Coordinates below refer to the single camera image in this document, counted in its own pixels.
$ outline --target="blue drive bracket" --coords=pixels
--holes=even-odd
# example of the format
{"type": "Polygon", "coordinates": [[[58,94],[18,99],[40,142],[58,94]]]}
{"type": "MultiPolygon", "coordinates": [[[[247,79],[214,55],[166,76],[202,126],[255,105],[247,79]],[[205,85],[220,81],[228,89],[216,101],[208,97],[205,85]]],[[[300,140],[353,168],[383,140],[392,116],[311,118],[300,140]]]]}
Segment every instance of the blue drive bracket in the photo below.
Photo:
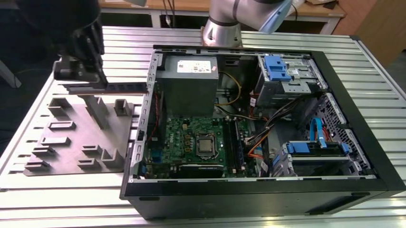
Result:
{"type": "Polygon", "coordinates": [[[327,148],[324,135],[323,135],[323,124],[320,118],[312,118],[309,122],[309,141],[315,141],[315,126],[316,126],[316,138],[321,148],[327,148]]]}
{"type": "Polygon", "coordinates": [[[292,78],[285,72],[285,64],[279,56],[264,56],[264,66],[271,81],[291,81],[292,78]]]}
{"type": "Polygon", "coordinates": [[[305,142],[291,142],[285,144],[288,153],[309,153],[309,149],[305,142]]]}
{"type": "Polygon", "coordinates": [[[344,155],[347,155],[349,152],[349,147],[345,143],[341,143],[341,152],[344,155]]]}

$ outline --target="floor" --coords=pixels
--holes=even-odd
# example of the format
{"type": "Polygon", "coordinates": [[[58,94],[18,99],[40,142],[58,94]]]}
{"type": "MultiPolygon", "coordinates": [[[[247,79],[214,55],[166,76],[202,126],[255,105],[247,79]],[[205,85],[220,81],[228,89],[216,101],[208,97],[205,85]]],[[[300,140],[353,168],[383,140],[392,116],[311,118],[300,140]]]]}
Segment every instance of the floor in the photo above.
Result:
{"type": "MultiPolygon", "coordinates": [[[[116,21],[105,22],[109,25],[116,25],[116,23],[116,21]]],[[[0,79],[1,155],[42,88],[57,55],[44,35],[23,23],[14,10],[0,10],[0,31],[6,32],[6,36],[0,36],[0,59],[22,83],[19,88],[13,89],[0,79]]],[[[387,67],[387,71],[406,90],[406,52],[387,67]]]]}

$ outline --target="yellow wire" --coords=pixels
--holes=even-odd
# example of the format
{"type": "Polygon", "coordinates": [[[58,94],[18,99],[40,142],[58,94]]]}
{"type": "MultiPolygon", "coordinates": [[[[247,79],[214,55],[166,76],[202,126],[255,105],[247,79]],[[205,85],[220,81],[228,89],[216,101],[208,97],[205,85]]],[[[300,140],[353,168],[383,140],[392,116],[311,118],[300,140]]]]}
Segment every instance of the yellow wire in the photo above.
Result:
{"type": "Polygon", "coordinates": [[[237,81],[235,80],[235,78],[230,76],[230,74],[228,74],[226,72],[222,72],[222,71],[218,71],[218,73],[226,75],[226,76],[232,79],[232,81],[235,82],[235,84],[236,84],[236,86],[237,86],[237,88],[239,88],[239,94],[236,95],[236,98],[235,98],[232,101],[229,101],[229,102],[226,102],[226,103],[222,103],[222,104],[216,104],[216,106],[224,106],[224,105],[229,105],[229,104],[232,104],[233,102],[236,102],[236,100],[239,99],[239,97],[240,97],[240,95],[241,95],[241,87],[240,87],[239,82],[237,82],[237,81]]]}

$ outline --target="metal workbench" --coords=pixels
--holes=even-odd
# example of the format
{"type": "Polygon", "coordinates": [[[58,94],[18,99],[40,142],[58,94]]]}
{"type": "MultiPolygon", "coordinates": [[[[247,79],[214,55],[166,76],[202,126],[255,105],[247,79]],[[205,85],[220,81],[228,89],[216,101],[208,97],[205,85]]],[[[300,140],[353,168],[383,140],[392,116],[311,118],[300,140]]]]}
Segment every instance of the metal workbench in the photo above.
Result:
{"type": "MultiPolygon", "coordinates": [[[[406,101],[392,79],[347,36],[243,32],[243,45],[323,51],[364,116],[383,150],[406,179],[406,101]]],[[[200,31],[104,27],[104,71],[110,82],[144,81],[153,44],[198,45],[200,31]]],[[[49,77],[0,158],[0,227],[404,227],[406,193],[371,200],[329,216],[145,221],[118,199],[121,173],[26,177],[23,164],[49,120],[46,104],[65,90],[49,77]]],[[[105,103],[117,96],[102,96],[105,103]]],[[[140,96],[125,96],[140,104],[140,96]]]]}

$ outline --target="sticker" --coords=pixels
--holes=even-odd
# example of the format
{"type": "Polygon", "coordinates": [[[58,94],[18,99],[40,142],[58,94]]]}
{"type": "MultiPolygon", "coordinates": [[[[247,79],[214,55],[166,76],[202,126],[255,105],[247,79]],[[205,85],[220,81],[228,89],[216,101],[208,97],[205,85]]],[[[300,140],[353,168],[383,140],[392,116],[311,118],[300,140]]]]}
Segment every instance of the sticker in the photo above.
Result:
{"type": "Polygon", "coordinates": [[[341,13],[329,13],[328,16],[331,17],[343,17],[341,13]]]}
{"type": "Polygon", "coordinates": [[[210,73],[209,61],[177,61],[177,73],[210,73]]]}
{"type": "Polygon", "coordinates": [[[289,69],[289,70],[287,70],[287,73],[288,73],[289,75],[297,75],[297,74],[299,74],[299,71],[297,71],[296,69],[289,69]]]}
{"type": "Polygon", "coordinates": [[[251,105],[252,107],[255,107],[255,104],[256,104],[256,99],[251,97],[249,105],[251,105]]]}
{"type": "Polygon", "coordinates": [[[260,168],[267,172],[267,164],[261,161],[260,168]]]}

